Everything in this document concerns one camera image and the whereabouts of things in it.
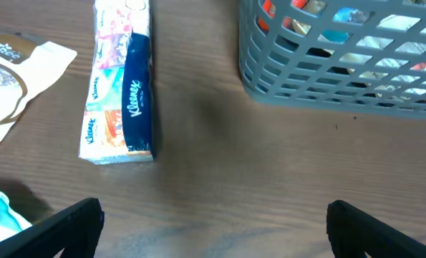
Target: wooden table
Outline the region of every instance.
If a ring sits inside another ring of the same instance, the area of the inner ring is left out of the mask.
[[[17,211],[99,198],[97,257],[333,257],[336,199],[426,244],[426,120],[258,104],[237,72],[238,0],[154,2],[160,155],[95,166],[77,157],[93,1],[0,0],[0,27],[78,52],[0,145]]]

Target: wood grain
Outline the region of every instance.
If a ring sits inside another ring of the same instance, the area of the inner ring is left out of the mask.
[[[426,244],[426,120],[252,101],[236,70],[238,1],[156,1],[160,155],[78,159],[92,4],[0,0],[1,28],[79,53],[0,145],[0,189],[17,211],[38,221],[99,198],[97,257],[333,257],[325,218],[336,199]]]

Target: orange object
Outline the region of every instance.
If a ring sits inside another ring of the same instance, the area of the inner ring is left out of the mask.
[[[306,0],[292,0],[292,5],[302,9],[304,8],[306,4]],[[273,3],[271,2],[271,0],[265,0],[265,2],[262,5],[263,10],[271,17],[275,17],[275,10],[272,10],[272,7],[274,7]],[[283,26],[284,27],[289,27],[289,24],[291,23],[292,19],[289,17],[284,18],[283,20]],[[260,26],[260,28],[262,28],[263,30],[268,31],[268,24],[261,18],[258,18],[258,25]]]

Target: dark blue label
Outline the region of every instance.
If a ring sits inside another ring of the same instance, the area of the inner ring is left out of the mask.
[[[122,84],[122,126],[128,151],[151,151],[150,41],[132,34]]]

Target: brown label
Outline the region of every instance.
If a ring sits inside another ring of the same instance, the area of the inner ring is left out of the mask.
[[[0,32],[0,57],[16,65],[28,59],[39,45],[23,35]]]

